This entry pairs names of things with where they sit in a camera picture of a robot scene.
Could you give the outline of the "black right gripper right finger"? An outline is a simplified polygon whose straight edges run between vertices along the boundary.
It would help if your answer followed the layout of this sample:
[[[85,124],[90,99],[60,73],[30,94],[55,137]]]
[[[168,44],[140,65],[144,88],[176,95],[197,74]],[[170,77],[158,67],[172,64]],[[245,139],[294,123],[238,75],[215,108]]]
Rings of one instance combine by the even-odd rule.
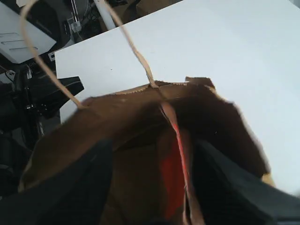
[[[207,225],[298,225],[300,200],[261,181],[204,140],[192,181]]]

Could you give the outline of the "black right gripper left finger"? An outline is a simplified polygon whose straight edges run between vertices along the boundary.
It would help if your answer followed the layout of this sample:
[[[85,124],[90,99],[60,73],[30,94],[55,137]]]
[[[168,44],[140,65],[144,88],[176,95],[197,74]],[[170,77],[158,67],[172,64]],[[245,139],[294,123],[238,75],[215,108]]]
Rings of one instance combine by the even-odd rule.
[[[0,202],[2,225],[98,225],[112,178],[113,151],[102,140],[63,171]]]

